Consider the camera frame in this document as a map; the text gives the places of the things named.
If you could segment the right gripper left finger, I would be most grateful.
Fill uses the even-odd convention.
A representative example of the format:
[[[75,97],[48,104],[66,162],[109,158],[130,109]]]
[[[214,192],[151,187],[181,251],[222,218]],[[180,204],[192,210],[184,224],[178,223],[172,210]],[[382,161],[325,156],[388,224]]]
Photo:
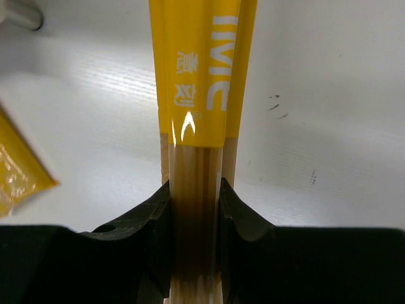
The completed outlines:
[[[170,290],[170,190],[91,232],[1,227],[2,303],[163,303]]]

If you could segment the yellow pasta bag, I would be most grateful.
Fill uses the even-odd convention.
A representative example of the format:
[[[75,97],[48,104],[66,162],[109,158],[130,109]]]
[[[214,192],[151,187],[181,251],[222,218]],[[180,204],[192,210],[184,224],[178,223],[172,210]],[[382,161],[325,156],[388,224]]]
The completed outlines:
[[[1,216],[21,202],[59,185],[1,108]]]
[[[150,1],[173,229],[168,303],[221,303],[220,184],[234,183],[256,1]]]

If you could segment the white two-tier shelf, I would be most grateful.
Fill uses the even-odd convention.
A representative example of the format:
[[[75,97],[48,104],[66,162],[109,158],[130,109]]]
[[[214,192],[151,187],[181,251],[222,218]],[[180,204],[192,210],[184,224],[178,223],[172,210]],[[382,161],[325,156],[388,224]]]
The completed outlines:
[[[1,0],[1,23],[10,22],[30,31],[39,30],[44,23],[42,11],[22,1]]]

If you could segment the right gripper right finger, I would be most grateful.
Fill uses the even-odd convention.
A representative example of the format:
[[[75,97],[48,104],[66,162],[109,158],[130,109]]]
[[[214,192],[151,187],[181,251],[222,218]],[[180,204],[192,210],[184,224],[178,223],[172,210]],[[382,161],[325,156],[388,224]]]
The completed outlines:
[[[225,303],[403,303],[404,231],[276,226],[221,180]]]

